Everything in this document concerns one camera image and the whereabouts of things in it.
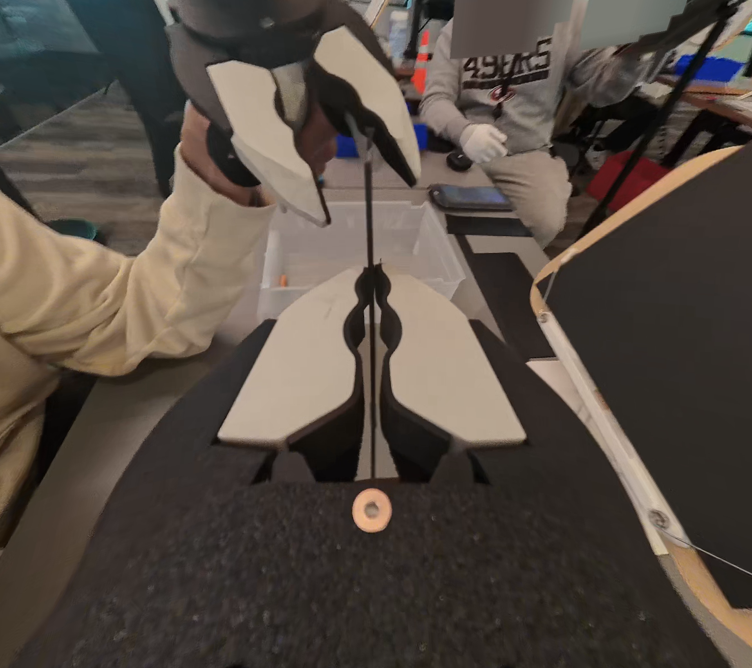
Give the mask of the person's left hand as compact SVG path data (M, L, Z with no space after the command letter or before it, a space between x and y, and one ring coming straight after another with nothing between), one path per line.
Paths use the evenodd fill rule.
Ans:
M192 103L187 103L181 129L179 152L183 163L215 193L244 208L263 208L274 204L274 198L262 187L242 187L225 177L209 154L206 134L210 122ZM337 131L318 102L308 106L307 119L296 135L299 155L316 178L324 174L326 165L336 156Z

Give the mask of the distant blue bins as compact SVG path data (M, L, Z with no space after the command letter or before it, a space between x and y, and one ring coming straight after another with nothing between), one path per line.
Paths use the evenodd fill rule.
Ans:
M690 66L694 55L684 54L674 62L672 73L682 76ZM725 85L732 81L745 67L746 62L731 58L707 57L695 71L693 81L706 81L711 84Z

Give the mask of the dark cased smartphone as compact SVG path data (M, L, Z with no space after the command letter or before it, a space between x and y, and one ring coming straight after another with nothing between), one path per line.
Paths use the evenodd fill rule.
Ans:
M494 185L433 184L428 198L444 212L513 212L511 201Z

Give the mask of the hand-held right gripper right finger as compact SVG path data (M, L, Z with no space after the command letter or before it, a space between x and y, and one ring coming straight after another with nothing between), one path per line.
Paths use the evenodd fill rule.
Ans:
M380 422L399 476L427 482L451 453L522 446L526 432L465 314L394 267L375 270Z

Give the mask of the small white bottle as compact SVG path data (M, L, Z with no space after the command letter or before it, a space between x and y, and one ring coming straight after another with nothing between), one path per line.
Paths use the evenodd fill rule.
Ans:
M410 14L407 9L394 9L390 13L389 53L392 64L402 65L409 43Z

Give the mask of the clear plastic bin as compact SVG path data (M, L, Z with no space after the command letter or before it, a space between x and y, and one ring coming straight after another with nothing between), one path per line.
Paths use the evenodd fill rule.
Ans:
M258 296L260 321L277 318L311 288L350 268L366 265L365 203L329 204L332 223L317 227L277 210L271 221ZM428 204L373 205L374 260L410 274L452 300L465 273L445 224ZM281 288L281 274L289 286Z

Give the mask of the white bar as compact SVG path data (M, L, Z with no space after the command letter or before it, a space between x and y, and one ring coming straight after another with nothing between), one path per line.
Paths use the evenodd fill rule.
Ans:
M582 402L580 418L606 454L634 505L657 556L669 554L670 533L683 540L683 528L617 422L579 355L551 312L537 314L539 326Z

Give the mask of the grey desk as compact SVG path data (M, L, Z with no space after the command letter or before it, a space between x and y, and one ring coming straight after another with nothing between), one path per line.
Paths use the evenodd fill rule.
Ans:
M2 666L43 625L87 547L99 515L150 432L194 383L233 353L257 324L260 271L205 353L143 363L130 376L100 381L82 405L30 499L2 556ZM750 666L750 612L721 606L718 587L694 551L659 542L653 552L692 616L731 666Z

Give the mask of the black pencil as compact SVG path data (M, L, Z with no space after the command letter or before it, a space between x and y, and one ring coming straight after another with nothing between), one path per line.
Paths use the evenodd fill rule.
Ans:
M374 229L373 229L373 164L371 148L374 145L372 136L373 129L367 128L360 131L355 117L347 113L345 115L347 126L350 129L353 142L356 145L358 155L363 163L363 182L365 195L365 291L368 304L368 349L369 349L369 420L370 420L370 477L376 478L376 447L377 447L377 385L376 385L376 342L375 342L375 264L374 264Z

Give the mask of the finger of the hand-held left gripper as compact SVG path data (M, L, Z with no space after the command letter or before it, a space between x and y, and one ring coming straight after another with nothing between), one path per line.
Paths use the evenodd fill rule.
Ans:
M331 124L352 138L362 160L376 150L404 184L418 185L418 141L400 86L389 66L350 28L340 26L321 36L310 81Z
M331 218L316 177L296 147L308 114L306 64L270 70L250 63L215 63L207 72L242 165L280 208L318 227L328 226Z

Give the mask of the black flat pad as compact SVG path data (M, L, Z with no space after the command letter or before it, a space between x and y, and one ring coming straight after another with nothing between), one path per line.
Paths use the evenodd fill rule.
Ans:
M494 215L446 214L446 231L465 237L520 237L532 238L530 230L518 219Z

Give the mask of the orange traffic cone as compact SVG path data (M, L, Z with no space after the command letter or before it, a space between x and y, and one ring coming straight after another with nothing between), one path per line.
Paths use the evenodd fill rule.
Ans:
M414 69L410 78L410 83L420 97L424 95L427 86L427 66L430 59L429 40L430 32L423 31L419 38Z

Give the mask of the black board with wooden rim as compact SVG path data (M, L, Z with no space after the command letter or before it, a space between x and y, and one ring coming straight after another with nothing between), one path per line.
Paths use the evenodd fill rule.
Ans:
M551 312L734 614L750 612L750 145L672 170L548 261Z

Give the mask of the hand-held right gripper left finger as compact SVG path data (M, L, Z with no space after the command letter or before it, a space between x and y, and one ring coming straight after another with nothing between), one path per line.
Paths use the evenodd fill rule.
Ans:
M347 269L268 322L219 443L300 454L318 482L356 478L365 428L360 345L367 291L366 270Z

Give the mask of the red bin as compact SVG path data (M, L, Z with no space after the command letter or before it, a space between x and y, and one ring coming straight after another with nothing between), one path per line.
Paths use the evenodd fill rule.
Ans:
M597 201L602 200L631 155L631 151L625 151L608 156L589 182L587 194ZM619 211L670 171L670 168L661 166L650 158L641 157L609 203L608 209L611 212Z

